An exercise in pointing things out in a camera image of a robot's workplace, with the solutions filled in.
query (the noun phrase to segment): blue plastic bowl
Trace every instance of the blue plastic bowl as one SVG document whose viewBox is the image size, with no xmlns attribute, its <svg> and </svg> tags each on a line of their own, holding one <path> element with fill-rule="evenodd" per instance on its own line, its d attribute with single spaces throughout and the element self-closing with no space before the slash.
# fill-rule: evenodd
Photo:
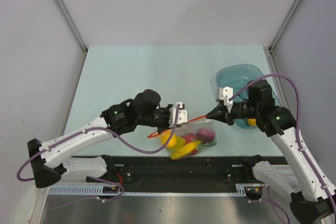
<svg viewBox="0 0 336 224">
<path fill-rule="evenodd" d="M 263 76 L 263 73 L 259 68 L 250 64 L 241 64 L 235 65 L 228 68 L 223 68 L 218 72 L 216 76 L 218 87 L 231 87 L 233 92 L 236 93 L 238 90 L 243 88 L 249 81 L 255 80 Z M 272 92 L 273 97 L 275 98 L 275 104 L 281 106 L 279 99 L 275 95 L 274 91 Z M 247 90 L 244 91 L 241 96 L 244 99 L 248 99 Z M 235 102 L 243 101 L 242 98 L 236 97 Z M 257 126 L 249 126 L 245 119 L 236 119 L 235 123 L 243 129 L 255 129 Z"/>
</svg>

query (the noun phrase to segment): black mount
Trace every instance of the black mount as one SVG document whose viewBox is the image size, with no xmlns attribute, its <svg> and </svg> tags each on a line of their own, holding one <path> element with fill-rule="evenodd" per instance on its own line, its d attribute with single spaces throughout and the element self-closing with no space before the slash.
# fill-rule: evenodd
<svg viewBox="0 0 336 224">
<path fill-rule="evenodd" d="M 303 197 L 302 192 L 292 193 L 291 198 L 290 209 L 301 224 L 315 223 L 333 213 L 329 198 L 320 198 L 315 202 L 307 201 Z"/>
<path fill-rule="evenodd" d="M 260 184 L 242 164 L 246 156 L 193 157 L 176 162 L 170 157 L 113 156 L 123 187 L 133 193 L 231 193 L 236 184 Z M 271 164 L 286 165 L 284 157 L 264 157 Z M 109 177 L 118 182 L 116 177 Z"/>
<path fill-rule="evenodd" d="M 169 109 L 173 105 L 161 108 L 160 101 L 158 93 L 147 89 L 134 99 L 112 105 L 101 113 L 101 117 L 105 119 L 108 128 L 118 135 L 133 132 L 137 125 L 157 127 L 161 133 L 169 129 Z"/>
<path fill-rule="evenodd" d="M 32 157 L 39 152 L 41 141 L 36 138 L 32 139 L 27 143 L 27 146 L 29 157 Z M 51 169 L 44 165 L 45 162 L 46 160 L 42 159 L 40 155 L 30 162 L 37 188 L 48 187 L 59 182 L 62 178 L 61 175 L 67 171 L 62 164 L 54 169 Z"/>
</svg>

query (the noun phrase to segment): light blue tabletop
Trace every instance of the light blue tabletop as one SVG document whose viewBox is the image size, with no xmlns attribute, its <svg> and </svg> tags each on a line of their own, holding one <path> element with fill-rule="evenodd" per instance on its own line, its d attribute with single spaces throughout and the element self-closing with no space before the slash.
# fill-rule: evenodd
<svg viewBox="0 0 336 224">
<path fill-rule="evenodd" d="M 189 118 L 204 115 L 216 105 L 216 74 L 223 68 L 248 63 L 270 73 L 262 46 L 115 46 L 90 47 L 66 126 L 69 133 L 92 121 L 113 104 L 133 99 L 145 89 L 162 98 L 161 106 L 183 101 Z M 274 89 L 271 79 L 268 80 Z M 214 123 L 217 145 L 199 156 L 282 156 L 259 129 Z M 155 129 L 138 126 L 122 135 L 144 150 L 159 147 L 147 138 Z M 145 156 L 111 138 L 77 155 Z M 155 154 L 167 156 L 166 150 Z"/>
</svg>

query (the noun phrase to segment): cable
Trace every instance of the cable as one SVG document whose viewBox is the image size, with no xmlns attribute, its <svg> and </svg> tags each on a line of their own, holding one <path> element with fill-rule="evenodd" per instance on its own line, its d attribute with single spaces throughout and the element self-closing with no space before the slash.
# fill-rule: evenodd
<svg viewBox="0 0 336 224">
<path fill-rule="evenodd" d="M 290 224 L 290 219 L 289 219 L 289 216 L 288 216 L 288 214 L 286 213 L 286 211 L 285 211 L 283 208 L 280 208 L 280 209 L 282 210 L 282 212 L 284 212 L 284 214 L 286 215 L 286 217 L 287 217 L 287 222 L 285 222 L 285 221 L 281 218 L 281 216 L 280 216 L 278 210 L 275 208 L 277 205 L 279 206 L 279 204 L 276 203 L 274 200 L 272 200 L 272 198 L 271 198 L 271 193 L 270 193 L 270 187 L 269 187 L 269 186 L 267 187 L 267 195 L 268 195 L 269 203 L 271 204 L 271 207 L 272 207 L 274 213 L 276 214 L 276 216 L 278 217 L 278 219 L 279 219 L 283 224 Z"/>
<path fill-rule="evenodd" d="M 265 187 L 266 187 L 266 184 L 261 185 L 261 186 L 256 187 L 256 188 L 247 188 L 246 190 L 247 190 L 247 191 L 259 191 L 259 190 L 262 190 L 262 189 L 265 188 Z"/>
<path fill-rule="evenodd" d="M 332 198 L 332 195 L 329 191 L 329 189 L 327 188 L 326 183 L 324 182 L 321 174 L 319 173 L 319 171 L 317 170 L 317 168 L 315 167 L 314 163 L 312 162 L 312 160 L 310 159 L 310 157 L 308 156 L 307 152 L 305 150 L 303 150 L 303 146 L 301 143 L 301 139 L 300 139 L 300 121 L 301 121 L 301 117 L 300 117 L 300 112 L 301 112 L 301 101 L 300 101 L 300 96 L 299 96 L 299 90 L 296 87 L 295 83 L 287 76 L 284 76 L 282 74 L 279 73 L 271 73 L 271 74 L 267 74 L 265 76 L 259 77 L 251 82 L 249 82 L 245 87 L 243 87 L 242 89 L 240 89 L 237 93 L 235 93 L 230 99 L 229 101 L 234 100 L 239 94 L 241 94 L 243 91 L 245 91 L 246 89 L 248 89 L 248 87 L 250 87 L 251 85 L 253 85 L 254 83 L 268 78 L 268 77 L 280 77 L 280 78 L 284 78 L 286 79 L 294 88 L 295 91 L 295 95 L 296 95 L 296 103 L 297 103 L 297 114 L 296 114 L 296 129 L 295 129 L 295 137 L 296 137 L 296 142 L 298 143 L 299 148 L 301 149 L 301 152 L 303 154 L 303 156 L 306 158 L 307 162 L 309 163 L 310 167 L 312 168 L 312 170 L 314 171 L 315 175 L 317 176 L 317 178 L 319 179 L 322 187 L 324 188 L 324 191 L 326 193 L 326 195 L 328 196 L 330 203 L 332 205 L 332 209 L 334 211 L 334 215 L 335 215 L 335 223 L 336 223 L 336 204 L 334 199 Z"/>
<path fill-rule="evenodd" d="M 80 198 L 80 199 L 74 200 L 74 201 L 69 202 L 69 203 L 65 203 L 65 204 L 60 205 L 58 207 L 52 207 L 51 210 L 57 210 L 57 209 L 60 209 L 62 207 L 67 207 L 67 206 L 70 206 L 74 203 L 77 203 L 77 202 L 80 202 L 80 201 L 83 201 L 83 200 L 87 200 L 87 199 L 101 200 L 104 203 L 106 201 L 112 201 L 112 200 L 118 199 L 125 193 L 125 189 L 120 184 L 117 184 L 117 183 L 114 183 L 114 182 L 111 182 L 111 181 L 108 181 L 108 180 L 105 180 L 105 179 L 101 179 L 101 178 L 95 178 L 95 177 L 90 177 L 90 178 L 92 178 L 94 180 L 97 180 L 99 182 L 110 184 L 111 186 L 117 186 L 121 189 L 121 193 L 119 193 L 119 194 L 117 194 L 117 195 L 115 195 L 115 196 L 113 196 L 112 198 L 109 198 L 109 199 L 101 199 L 98 196 L 97 197 L 95 197 L 95 196 L 84 197 L 84 198 Z"/>
<path fill-rule="evenodd" d="M 135 146 L 129 144 L 125 139 L 123 139 L 121 136 L 119 136 L 116 132 L 110 130 L 110 129 L 107 129 L 107 128 L 103 128 L 103 127 L 91 127 L 89 129 L 86 129 L 86 132 L 90 132 L 90 131 L 97 131 L 97 130 L 100 130 L 100 131 L 106 131 L 106 132 L 109 132 L 111 133 L 114 137 L 116 137 L 117 139 L 119 139 L 122 143 L 124 143 L 126 146 L 128 146 L 129 148 L 137 151 L 137 152 L 141 152 L 141 153 L 144 153 L 144 154 L 155 154 L 155 153 L 158 153 L 160 152 L 161 150 L 163 150 L 169 143 L 169 141 L 172 139 L 173 135 L 175 134 L 175 130 L 176 130 L 176 127 L 177 127 L 177 121 L 179 119 L 178 117 L 178 111 L 180 109 L 180 105 L 178 104 L 176 106 L 176 113 L 175 113 L 175 121 L 174 121 L 174 125 L 172 127 L 172 130 L 170 132 L 170 136 L 168 137 L 167 141 L 158 149 L 154 150 L 154 151 L 145 151 L 145 150 L 142 150 L 142 149 L 139 149 L 139 148 L 136 148 Z M 61 141 L 55 143 L 55 144 L 51 144 L 49 145 L 49 149 L 52 149 L 76 136 L 79 136 L 81 134 L 84 134 L 85 131 L 79 131 L 79 132 L 76 132 L 75 134 L 73 135 L 70 135 L 68 137 L 66 137 L 65 139 L 62 139 Z M 31 156 L 26 162 L 23 163 L 23 165 L 19 168 L 19 170 L 17 171 L 16 173 L 16 178 L 19 180 L 19 181 L 23 181 L 23 182 L 26 182 L 26 181 L 31 181 L 31 180 L 34 180 L 34 178 L 21 178 L 21 172 L 22 170 L 31 162 L 33 161 L 36 157 L 38 157 L 39 155 L 43 154 L 44 152 L 46 152 L 47 150 L 46 149 L 43 149 L 42 151 L 39 151 L 37 153 L 35 153 L 33 156 Z"/>
<path fill-rule="evenodd" d="M 117 176 L 119 177 L 119 183 L 120 183 L 120 185 L 122 185 L 123 184 L 123 180 L 122 180 L 121 174 L 117 173 Z"/>
<path fill-rule="evenodd" d="M 257 199 L 257 200 L 250 200 L 249 198 L 245 197 L 245 199 L 248 200 L 248 203 L 259 203 L 259 202 L 268 202 L 271 204 L 271 206 L 273 207 L 273 210 L 275 212 L 275 214 L 277 215 L 277 217 L 279 218 L 279 220 L 283 223 L 283 224 L 290 224 L 290 219 L 289 219 L 289 215 L 286 213 L 286 211 L 284 210 L 284 208 L 282 206 L 280 206 L 278 203 L 271 201 L 270 199 Z M 285 222 L 282 217 L 280 216 L 279 212 L 275 209 L 275 207 L 279 208 L 286 216 L 287 218 L 287 222 Z"/>
</svg>

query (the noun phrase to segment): metal frame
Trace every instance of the metal frame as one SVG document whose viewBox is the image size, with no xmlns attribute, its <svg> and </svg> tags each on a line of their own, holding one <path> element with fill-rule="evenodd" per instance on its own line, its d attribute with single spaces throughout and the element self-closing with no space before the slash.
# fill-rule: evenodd
<svg viewBox="0 0 336 224">
<path fill-rule="evenodd" d="M 280 38 L 282 37 L 284 31 L 286 30 L 286 28 L 288 27 L 290 21 L 292 20 L 294 14 L 296 13 L 299 5 L 301 4 L 302 0 L 294 0 L 293 4 L 291 5 L 291 7 L 289 8 L 289 11 L 285 17 L 285 19 L 283 20 L 279 30 L 277 31 L 275 38 L 273 39 L 271 45 L 269 46 L 269 50 L 271 53 L 273 53 L 275 47 L 277 46 Z"/>
<path fill-rule="evenodd" d="M 241 168 L 243 161 L 248 158 L 194 157 L 175 162 L 169 157 L 113 156 L 111 161 L 129 193 L 217 194 L 234 193 L 238 183 L 261 184 Z M 284 157 L 264 158 L 274 165 L 287 165 Z M 119 181 L 113 176 L 108 180 L 115 183 Z"/>
<path fill-rule="evenodd" d="M 43 210 L 47 201 L 49 188 L 38 190 L 33 212 L 31 213 L 29 224 L 40 224 Z"/>
<path fill-rule="evenodd" d="M 103 189 L 109 185 L 55 185 L 49 190 L 48 195 L 79 195 L 79 196 L 113 196 L 118 194 L 118 191 L 112 193 L 104 193 Z M 235 193 L 134 193 L 124 192 L 124 196 L 196 196 L 196 197 L 245 197 L 245 187 L 236 185 Z"/>
<path fill-rule="evenodd" d="M 84 43 L 82 37 L 80 36 L 79 31 L 78 31 L 73 19 L 71 18 L 71 15 L 70 15 L 68 9 L 66 8 L 63 0 L 54 0 L 54 2 L 56 4 L 57 8 L 59 9 L 59 11 L 61 12 L 61 15 L 63 16 L 65 22 L 67 23 L 71 33 L 75 37 L 78 45 L 80 46 L 84 55 L 86 56 L 88 49 L 85 46 L 85 43 Z"/>
</svg>

